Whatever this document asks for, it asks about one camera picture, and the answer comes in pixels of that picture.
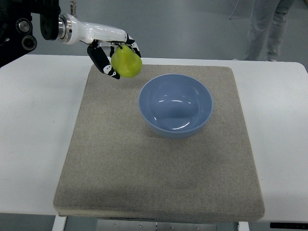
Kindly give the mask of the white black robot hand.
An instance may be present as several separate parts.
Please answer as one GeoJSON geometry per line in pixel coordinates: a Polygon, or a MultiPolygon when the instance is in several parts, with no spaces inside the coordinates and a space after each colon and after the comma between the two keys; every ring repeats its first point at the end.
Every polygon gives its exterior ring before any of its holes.
{"type": "Polygon", "coordinates": [[[78,41],[86,43],[87,53],[97,69],[116,79],[120,79],[121,76],[112,68],[111,57],[119,45],[127,45],[141,58],[137,43],[124,30],[81,22],[71,14],[59,16],[58,40],[69,45],[78,41]]]}

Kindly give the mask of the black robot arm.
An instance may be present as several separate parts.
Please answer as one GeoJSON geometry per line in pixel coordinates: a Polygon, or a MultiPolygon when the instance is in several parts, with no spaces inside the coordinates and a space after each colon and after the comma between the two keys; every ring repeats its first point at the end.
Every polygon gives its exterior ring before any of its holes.
{"type": "Polygon", "coordinates": [[[40,31],[45,40],[58,37],[57,0],[2,0],[0,2],[0,66],[30,53],[37,47],[33,36],[32,13],[40,15],[40,31]]]}

